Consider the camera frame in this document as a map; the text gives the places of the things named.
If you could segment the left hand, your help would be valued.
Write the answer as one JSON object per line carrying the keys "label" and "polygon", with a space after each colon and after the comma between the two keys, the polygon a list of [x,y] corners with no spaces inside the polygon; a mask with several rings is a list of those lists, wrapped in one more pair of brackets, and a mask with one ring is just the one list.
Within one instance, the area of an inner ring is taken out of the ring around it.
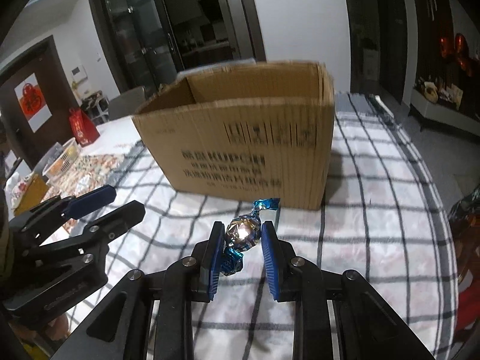
{"label": "left hand", "polygon": [[48,322],[39,331],[31,330],[25,326],[19,324],[16,321],[10,321],[9,327],[13,330],[13,333],[24,344],[32,344],[40,333],[43,333],[49,340],[53,342],[60,342],[66,340],[69,335],[69,320],[66,313],[61,314],[57,318]]}

